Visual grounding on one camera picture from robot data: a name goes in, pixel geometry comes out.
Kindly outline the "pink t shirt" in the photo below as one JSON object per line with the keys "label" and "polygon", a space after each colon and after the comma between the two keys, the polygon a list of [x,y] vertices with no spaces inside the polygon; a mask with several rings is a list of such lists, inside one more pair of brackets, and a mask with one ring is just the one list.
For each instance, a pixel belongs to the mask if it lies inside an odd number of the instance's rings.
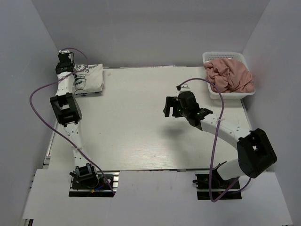
{"label": "pink t shirt", "polygon": [[206,79],[213,92],[255,92],[254,80],[244,63],[227,58],[218,58],[204,64]]}

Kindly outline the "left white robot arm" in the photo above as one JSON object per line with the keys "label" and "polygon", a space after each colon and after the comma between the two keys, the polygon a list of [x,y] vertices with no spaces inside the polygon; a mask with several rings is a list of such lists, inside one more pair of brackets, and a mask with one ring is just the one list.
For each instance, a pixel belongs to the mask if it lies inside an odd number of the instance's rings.
{"label": "left white robot arm", "polygon": [[70,173],[74,181],[81,186],[94,188],[99,184],[99,176],[94,166],[86,159],[87,153],[83,149],[81,124],[81,110],[73,94],[75,64],[73,53],[60,50],[59,62],[55,72],[59,79],[57,92],[50,98],[58,123],[63,127],[66,137],[71,141],[75,169]]}

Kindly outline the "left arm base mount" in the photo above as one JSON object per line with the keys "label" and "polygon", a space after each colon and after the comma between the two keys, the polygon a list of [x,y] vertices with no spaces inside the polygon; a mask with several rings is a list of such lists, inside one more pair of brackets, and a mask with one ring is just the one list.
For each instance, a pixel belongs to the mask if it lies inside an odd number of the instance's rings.
{"label": "left arm base mount", "polygon": [[70,172],[70,197],[112,198],[117,190],[117,174],[102,174],[91,164]]}

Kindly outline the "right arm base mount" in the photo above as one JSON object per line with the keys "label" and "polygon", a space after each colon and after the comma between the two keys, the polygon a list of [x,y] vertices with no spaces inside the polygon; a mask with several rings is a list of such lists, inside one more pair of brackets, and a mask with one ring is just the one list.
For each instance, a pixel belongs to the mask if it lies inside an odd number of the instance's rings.
{"label": "right arm base mount", "polygon": [[[234,178],[222,180],[218,176],[212,175],[212,197],[217,199],[235,181]],[[200,201],[210,200],[209,197],[209,174],[196,174],[192,181],[197,189],[197,199]],[[240,183],[237,181],[233,187],[221,198],[221,200],[241,200]]]}

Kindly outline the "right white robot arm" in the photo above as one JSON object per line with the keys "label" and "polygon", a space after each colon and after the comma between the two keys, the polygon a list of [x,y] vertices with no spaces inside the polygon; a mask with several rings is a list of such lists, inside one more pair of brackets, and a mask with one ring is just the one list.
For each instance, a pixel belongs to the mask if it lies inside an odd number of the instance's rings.
{"label": "right white robot arm", "polygon": [[219,119],[213,111],[199,107],[191,91],[181,91],[176,97],[166,97],[165,117],[184,117],[201,131],[217,135],[233,146],[237,159],[227,161],[212,176],[213,184],[222,188],[230,179],[240,176],[257,178],[277,161],[277,156],[264,130],[247,130]]}

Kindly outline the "white and green t shirt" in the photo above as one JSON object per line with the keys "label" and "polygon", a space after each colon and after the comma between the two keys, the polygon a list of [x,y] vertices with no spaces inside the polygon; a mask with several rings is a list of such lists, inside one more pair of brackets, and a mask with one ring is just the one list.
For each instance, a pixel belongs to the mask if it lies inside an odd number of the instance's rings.
{"label": "white and green t shirt", "polygon": [[76,76],[73,84],[73,93],[102,92],[104,86],[103,64],[75,65]]}

